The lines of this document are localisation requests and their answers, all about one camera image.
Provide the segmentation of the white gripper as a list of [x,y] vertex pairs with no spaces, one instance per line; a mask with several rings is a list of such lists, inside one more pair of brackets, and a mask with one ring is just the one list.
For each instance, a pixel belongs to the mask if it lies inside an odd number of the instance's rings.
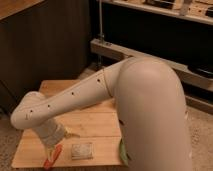
[[48,122],[42,124],[37,129],[37,134],[46,149],[46,155],[49,162],[54,161],[54,153],[56,148],[52,147],[58,144],[65,136],[69,138],[80,138],[79,134],[66,132],[65,127],[60,123]]

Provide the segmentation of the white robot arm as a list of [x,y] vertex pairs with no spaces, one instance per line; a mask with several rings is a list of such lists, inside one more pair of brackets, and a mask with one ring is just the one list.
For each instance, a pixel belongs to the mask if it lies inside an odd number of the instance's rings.
[[181,81],[160,60],[131,57],[47,98],[27,93],[11,124],[31,129],[49,154],[68,132],[57,115],[113,98],[128,159],[127,171],[193,171]]

